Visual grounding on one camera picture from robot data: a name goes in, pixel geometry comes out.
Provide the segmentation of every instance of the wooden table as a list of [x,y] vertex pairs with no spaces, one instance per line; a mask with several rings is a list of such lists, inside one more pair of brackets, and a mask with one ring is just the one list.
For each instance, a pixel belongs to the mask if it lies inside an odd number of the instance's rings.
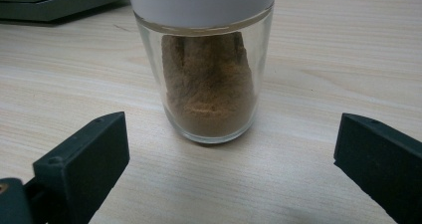
[[0,25],[0,177],[119,111],[131,161],[92,223],[394,223],[332,156],[343,112],[422,140],[422,0],[277,0],[257,119],[213,147],[167,121],[128,1]]

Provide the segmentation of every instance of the glass jar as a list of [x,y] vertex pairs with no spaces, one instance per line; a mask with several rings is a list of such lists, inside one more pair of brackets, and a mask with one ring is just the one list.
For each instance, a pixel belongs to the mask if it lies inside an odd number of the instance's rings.
[[273,2],[242,20],[210,18],[205,15],[216,11],[209,9],[201,13],[205,19],[180,19],[177,11],[181,10],[173,11],[172,20],[165,18],[169,22],[157,23],[134,8],[168,120],[194,141],[220,143],[236,138],[255,117]]

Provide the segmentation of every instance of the light wood surface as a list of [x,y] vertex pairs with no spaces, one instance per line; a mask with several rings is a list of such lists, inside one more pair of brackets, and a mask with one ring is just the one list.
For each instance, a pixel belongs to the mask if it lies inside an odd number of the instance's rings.
[[333,165],[343,112],[422,140],[422,0],[276,0],[254,125],[213,147],[164,114],[127,1],[0,24],[0,177],[124,111],[131,161],[92,223],[394,223]]

